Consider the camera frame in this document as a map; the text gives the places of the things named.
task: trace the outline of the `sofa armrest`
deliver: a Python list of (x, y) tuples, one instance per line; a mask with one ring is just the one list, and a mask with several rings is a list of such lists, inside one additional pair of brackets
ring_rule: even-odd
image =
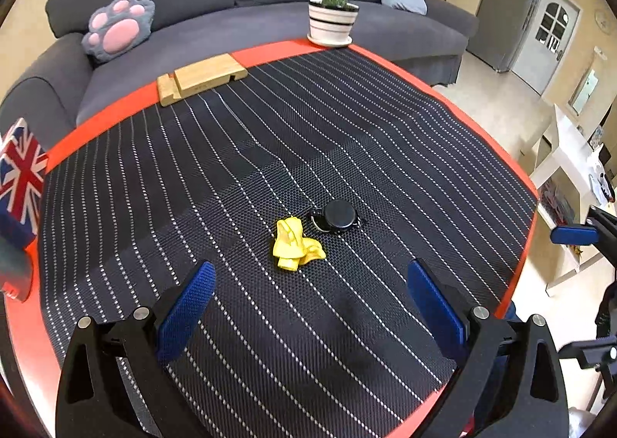
[(479, 26), (476, 15), (442, 0), (425, 0), (425, 3), (427, 4), (427, 17), (430, 19), (460, 32), (466, 38), (471, 38), (476, 34)]
[(49, 150), (75, 129), (79, 105), (92, 65), (81, 47), (81, 34), (58, 39), (24, 72), (0, 104), (0, 132), (23, 117), (36, 139)]

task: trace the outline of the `floor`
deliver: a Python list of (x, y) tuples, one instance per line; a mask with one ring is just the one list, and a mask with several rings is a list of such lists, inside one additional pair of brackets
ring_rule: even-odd
[[(464, 110), (499, 144), (530, 172), (535, 163), (529, 140), (537, 136), (544, 123), (548, 125), (551, 107), (514, 73), (496, 73), (470, 53), (465, 53), (458, 82), (446, 88), (436, 88)], [(570, 268), (561, 247), (552, 245), (549, 229), (539, 217), (531, 249), (516, 291), (514, 303), (520, 318), (539, 313), (546, 318), (555, 346), (573, 340), (595, 338), (593, 320), (605, 288), (614, 279), (614, 270), (600, 262), (570, 280), (558, 295), (550, 298), (545, 286)], [(594, 249), (585, 250), (582, 260)], [(566, 382), (568, 405), (585, 409), (592, 395), (598, 374), (581, 370), (575, 360), (561, 362)]]

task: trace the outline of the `wooden stand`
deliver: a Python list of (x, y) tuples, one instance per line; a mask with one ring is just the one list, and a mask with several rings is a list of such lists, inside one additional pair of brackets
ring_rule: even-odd
[(235, 79), (242, 79), (248, 71), (231, 55), (225, 53), (200, 62), (195, 62), (173, 74), (164, 74), (157, 78), (158, 97), (165, 107), (183, 98), (227, 84)]

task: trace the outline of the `banana peel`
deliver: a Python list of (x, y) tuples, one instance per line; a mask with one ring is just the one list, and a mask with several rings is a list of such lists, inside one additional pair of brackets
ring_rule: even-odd
[(272, 255), (278, 257), (278, 266), (287, 271), (297, 271), (298, 266), (315, 259), (325, 259), (322, 244), (312, 238), (302, 237), (302, 221), (289, 217), (276, 222), (276, 241)]

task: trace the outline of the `bolt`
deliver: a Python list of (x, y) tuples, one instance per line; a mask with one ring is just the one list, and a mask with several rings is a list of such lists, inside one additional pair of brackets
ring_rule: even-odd
[(90, 317), (84, 316), (83, 318), (79, 318), (79, 321), (77, 322), (77, 326), (79, 328), (88, 328), (91, 323), (92, 323), (92, 320), (90, 319)]
[(538, 325), (539, 327), (543, 327), (546, 324), (546, 320), (544, 319), (544, 317), (540, 316), (540, 315), (533, 315), (531, 317), (531, 319), (533, 320), (533, 322)]
[(145, 308), (145, 307), (140, 307), (140, 308), (135, 309), (135, 311), (133, 312), (133, 317), (135, 318), (135, 320), (145, 320), (149, 314), (150, 314), (150, 309)]
[(479, 320), (486, 320), (486, 318), (490, 316), (490, 313), (487, 308), (476, 306), (473, 308), (473, 315)]

